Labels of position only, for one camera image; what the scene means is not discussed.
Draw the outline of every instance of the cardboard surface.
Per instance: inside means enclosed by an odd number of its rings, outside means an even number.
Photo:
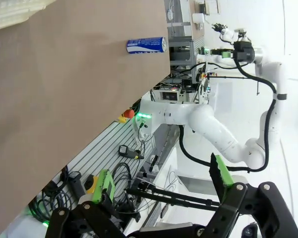
[[[53,176],[170,71],[161,0],[57,0],[0,30],[0,233]]]

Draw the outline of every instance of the blue can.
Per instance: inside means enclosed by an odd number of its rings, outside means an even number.
[[[167,41],[164,37],[153,37],[129,40],[126,45],[130,54],[163,53],[167,50]]]

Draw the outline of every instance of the black cable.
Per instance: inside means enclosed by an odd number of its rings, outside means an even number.
[[[219,68],[222,68],[222,69],[238,69],[237,67],[223,67],[223,66],[218,65],[217,63],[208,63],[208,64],[215,65],[215,66],[217,66]],[[241,67],[244,67],[244,66],[247,66],[247,65],[248,65],[248,63],[242,64]]]
[[[135,114],[139,112],[140,109],[141,98],[139,98],[130,108],[134,110]]]
[[[176,86],[177,85],[177,83],[170,83],[170,84],[168,84],[168,83],[164,83],[164,82],[161,82],[160,84],[157,84],[156,86],[154,86],[153,88],[155,89],[155,88],[158,88],[158,89],[161,89],[161,87],[174,87],[174,86]]]
[[[241,68],[241,65],[239,64],[239,62],[237,60],[234,60],[234,61],[235,61],[236,67],[239,70],[239,72],[241,74],[243,74],[245,77],[250,78],[252,80],[255,80],[257,82],[260,82],[260,83],[264,83],[264,84],[266,84],[267,86],[269,86],[272,89],[272,91],[273,91],[274,94],[277,93],[277,90],[276,90],[275,86],[270,81],[246,73]],[[276,104],[276,99],[273,99],[272,100],[272,103],[270,104],[270,107],[269,107],[269,109],[267,111],[266,119],[265,119],[265,127],[264,127],[265,163],[259,169],[255,169],[255,170],[251,169],[250,170],[251,172],[260,172],[260,171],[263,171],[268,166],[268,162],[269,162],[269,143],[268,143],[269,121],[270,121],[270,117],[272,115],[273,109],[275,107],[275,104]]]
[[[127,169],[127,173],[130,175],[130,178],[131,178],[131,172],[130,172],[130,167],[129,167],[129,165],[128,165],[127,163],[125,163],[125,162],[120,162],[120,163],[118,163],[118,164],[116,165],[116,167],[113,169],[113,172],[112,172],[112,177],[113,177],[113,179],[115,178],[115,175],[116,175],[117,170],[118,170],[120,167],[122,167],[122,166],[124,166],[124,167]]]
[[[208,70],[206,71],[206,73],[209,72],[209,71],[213,71],[213,70],[215,70],[215,69],[218,69],[218,68],[219,68],[219,67],[208,69]]]
[[[192,67],[189,68],[189,69],[185,69],[185,70],[183,70],[183,71],[178,71],[178,72],[179,72],[179,74],[181,74],[181,73],[184,73],[184,72],[191,71],[192,69],[194,69],[194,68],[196,68],[197,66],[202,65],[202,64],[204,64],[204,63],[206,63],[206,62],[197,63],[197,64],[195,64],[194,66],[192,66]],[[208,63],[208,64],[215,65],[215,66],[217,66],[217,67],[219,67],[219,68],[222,68],[222,69],[237,69],[237,67],[222,67],[222,66],[218,65],[217,63]]]
[[[121,176],[121,177],[125,176],[125,177],[130,178],[129,174],[130,174],[129,171],[124,171],[124,172],[119,173],[118,176]]]
[[[151,101],[154,101],[155,102],[152,89],[150,89],[149,92],[150,92],[150,99],[151,99]]]
[[[188,78],[192,78],[191,76],[189,76],[189,75],[187,75],[187,74],[185,74],[185,73],[179,73],[179,74],[177,74],[175,77],[172,77],[172,79],[179,78],[179,77],[183,77],[183,75],[181,75],[181,74],[184,74],[184,75],[187,76]]]
[[[35,196],[28,204],[32,216],[39,222],[49,222],[52,215],[51,212],[57,207],[67,207],[70,210],[72,209],[73,202],[71,201],[70,196],[63,191],[69,179],[69,169],[67,166],[62,169],[60,178],[60,180],[63,181],[61,186],[57,186],[55,182],[50,181],[42,189],[41,199],[38,200],[38,196]]]
[[[198,158],[195,158],[193,157],[192,155],[190,155],[184,148],[183,146],[183,136],[184,136],[184,127],[183,125],[179,125],[179,128],[180,128],[180,136],[179,136],[179,144],[180,144],[180,148],[183,152],[183,154],[188,157],[190,160],[192,160],[193,162],[196,162],[200,165],[204,165],[204,166],[208,166],[210,167],[211,166],[211,163],[210,162],[207,162],[207,161],[204,161],[204,160],[200,160]],[[248,167],[227,167],[227,169],[229,171],[249,171],[250,168]]]
[[[186,73],[182,73],[181,71],[178,71],[177,69],[173,69],[173,70],[176,71],[176,72],[178,72],[178,73],[184,74],[185,76],[190,77],[190,75],[188,75],[188,74],[186,74]]]
[[[144,200],[145,200],[145,202],[147,203],[147,214],[148,214],[148,216],[149,216],[149,203],[148,203],[147,199],[144,198]]]
[[[115,186],[116,186],[120,181],[123,181],[123,180],[131,180],[131,179],[130,179],[128,176],[126,176],[126,175],[121,176],[120,178],[118,178],[117,181],[115,181]]]
[[[142,155],[142,145],[144,145],[144,153],[143,153],[143,157],[145,157],[145,152],[146,152],[146,144],[145,144],[145,141],[141,141],[141,144],[140,144],[140,155]],[[135,178],[135,176],[136,176],[136,174],[137,174],[137,172],[138,172],[138,168],[139,168],[139,166],[140,166],[140,159],[138,159],[139,161],[138,161],[138,165],[137,165],[137,168],[136,168],[136,172],[135,172],[135,174],[134,174],[134,176],[133,176],[133,179]]]
[[[142,143],[144,144],[144,153],[143,153],[143,157],[145,157],[145,154],[146,154],[146,141],[142,141]]]
[[[136,212],[118,212],[118,213],[121,213],[121,214],[137,214],[137,213],[139,213],[139,212],[142,212],[142,211],[147,210],[147,208],[146,208],[146,209],[143,209],[143,208],[146,207],[146,206],[147,206],[147,204],[145,204],[145,205],[139,207],[139,208],[137,209]]]

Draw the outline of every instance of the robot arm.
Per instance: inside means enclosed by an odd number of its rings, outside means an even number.
[[[256,143],[241,145],[232,133],[214,117],[214,110],[207,104],[168,104],[141,101],[140,112],[151,118],[139,118],[144,123],[141,133],[147,136],[161,124],[188,125],[193,131],[207,138],[217,150],[230,162],[244,161],[248,167],[262,166],[265,160],[264,150]]]
[[[231,45],[233,45],[236,40],[250,41],[250,39],[246,37],[246,31],[243,28],[231,30],[226,25],[216,23],[212,24],[212,29],[220,33],[221,41],[230,43]]]
[[[231,31],[227,28],[221,30],[222,39],[228,32]],[[277,85],[277,93],[274,94],[276,104],[271,113],[268,128],[268,143],[272,148],[280,140],[281,117],[287,99],[286,65],[278,60],[271,60],[263,48],[253,48],[246,37],[246,32],[243,31],[240,34],[239,30],[239,38],[241,40],[234,43],[234,50],[232,50],[234,60],[255,63],[256,76]],[[264,131],[267,112],[264,112],[260,119],[259,138],[251,138],[245,145],[240,144],[232,133],[214,117],[214,111],[209,105],[167,104],[142,100],[140,112],[152,115],[151,119],[145,122],[150,126],[142,128],[144,134],[154,132],[162,123],[187,124],[194,131],[206,137],[230,162],[244,161],[251,169],[259,169],[265,163]]]

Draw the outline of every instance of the metal slotted panel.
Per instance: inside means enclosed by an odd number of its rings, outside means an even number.
[[[204,36],[194,41],[194,51],[198,53],[199,49],[204,47]]]
[[[120,145],[127,145],[131,149],[140,150],[140,144],[136,144],[131,120],[125,124],[114,122],[107,127],[68,164],[69,171],[79,171],[82,175],[81,182],[84,184],[90,174],[96,176],[102,169],[109,169],[112,172],[119,162],[125,162],[129,165],[131,174],[134,176],[136,170],[142,167],[155,147],[154,137],[148,138],[145,143],[145,159],[139,161],[120,156],[118,154]],[[124,171],[126,170],[122,167],[116,172],[116,181],[120,178],[119,174]],[[116,186],[115,197],[121,194],[126,186],[127,180],[119,182]],[[68,194],[74,205],[76,205],[77,201],[75,201],[74,195],[71,194],[71,191]]]

